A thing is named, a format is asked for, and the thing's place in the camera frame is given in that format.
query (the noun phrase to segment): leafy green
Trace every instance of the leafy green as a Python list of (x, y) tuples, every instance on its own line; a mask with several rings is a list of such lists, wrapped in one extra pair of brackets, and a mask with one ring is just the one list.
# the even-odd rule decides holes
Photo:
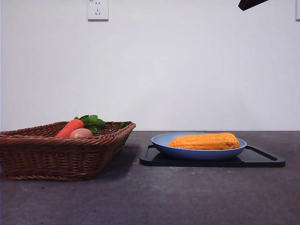
[(125, 127), (125, 123), (121, 123), (119, 129), (123, 129)]
[(105, 127), (105, 122), (98, 119), (97, 115), (84, 115), (80, 117), (80, 120), (84, 122), (84, 128), (89, 129), (92, 133), (96, 133), (98, 129)]

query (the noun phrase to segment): fake vegetable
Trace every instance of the fake vegetable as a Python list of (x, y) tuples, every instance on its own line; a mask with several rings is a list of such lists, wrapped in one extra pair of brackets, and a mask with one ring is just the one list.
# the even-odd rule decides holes
[(125, 123), (121, 123), (120, 127), (119, 127), (119, 130), (123, 129), (124, 127), (125, 127)]
[(69, 137), (72, 131), (78, 128), (84, 128), (84, 122), (79, 119), (73, 119), (54, 137)]
[(96, 115), (85, 115), (81, 118), (75, 117), (73, 120), (68, 122), (64, 128), (56, 134), (54, 137), (70, 137), (70, 134), (79, 128), (86, 128), (91, 133), (96, 133), (98, 129), (104, 128), (105, 122), (98, 119)]
[(85, 115), (80, 118), (75, 117), (75, 119), (80, 119), (84, 122), (84, 128), (89, 129), (92, 133), (96, 133), (98, 129), (105, 127), (105, 122), (98, 119), (97, 115)]
[(168, 146), (181, 149), (225, 150), (240, 146), (231, 133), (184, 135), (173, 139)]
[(84, 138), (84, 137), (93, 137), (93, 133), (86, 128), (79, 128), (74, 130), (69, 138)]

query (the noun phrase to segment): corn cob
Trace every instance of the corn cob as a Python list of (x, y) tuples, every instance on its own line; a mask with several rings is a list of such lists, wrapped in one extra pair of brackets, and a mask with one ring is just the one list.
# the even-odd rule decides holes
[(173, 139), (169, 147), (196, 150), (225, 150), (240, 146), (239, 140), (231, 133), (184, 135)]

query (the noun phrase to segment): blue plate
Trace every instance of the blue plate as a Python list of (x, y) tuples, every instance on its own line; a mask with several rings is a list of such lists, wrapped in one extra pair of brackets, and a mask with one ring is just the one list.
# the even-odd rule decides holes
[(236, 149), (227, 150), (191, 150), (191, 149), (180, 149), (169, 147), (168, 143), (174, 138), (183, 135), (193, 134), (207, 134), (207, 133), (196, 133), (196, 132), (180, 132), (180, 133), (169, 133), (163, 135), (157, 135), (151, 139), (155, 148), (174, 158), (188, 159), (188, 160), (224, 160), (232, 158), (240, 154), (246, 147), (247, 143), (244, 140), (238, 138), (240, 147)]

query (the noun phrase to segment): basket rim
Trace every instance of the basket rim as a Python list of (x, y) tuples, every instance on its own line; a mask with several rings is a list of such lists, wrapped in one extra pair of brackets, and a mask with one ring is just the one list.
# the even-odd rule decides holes
[[(65, 138), (65, 137), (46, 137), (46, 136), (38, 136), (38, 135), (6, 135), (3, 133), (6, 132), (21, 132), (27, 129), (36, 129), (36, 128), (42, 128), (44, 126), (49, 126), (49, 125), (56, 125), (58, 123), (67, 123), (67, 121), (60, 121), (60, 122), (55, 122), (55, 123), (51, 123), (51, 124), (45, 124), (45, 125), (41, 125), (41, 126), (35, 126), (35, 127), (27, 127), (27, 128), (23, 128), (23, 129), (17, 129), (17, 130), (10, 130), (10, 131), (1, 131), (0, 132), (0, 139), (18, 139), (19, 141), (24, 140), (25, 142), (29, 141), (29, 140), (33, 140), (33, 141), (38, 141), (38, 140), (45, 140), (45, 141), (51, 141), (51, 144), (98, 144), (99, 142), (103, 143), (106, 142), (108, 140), (112, 140), (112, 139), (116, 139), (118, 138), (122, 133), (127, 133), (128, 131), (131, 132), (135, 127), (136, 124), (131, 122), (131, 121), (123, 121), (124, 123), (127, 123), (127, 125), (122, 128), (117, 130), (116, 132), (113, 133), (109, 133), (109, 134), (105, 134), (103, 136), (94, 136), (94, 137), (90, 137), (90, 138)], [(123, 122), (115, 122), (115, 121), (107, 121), (105, 123), (123, 123)]]

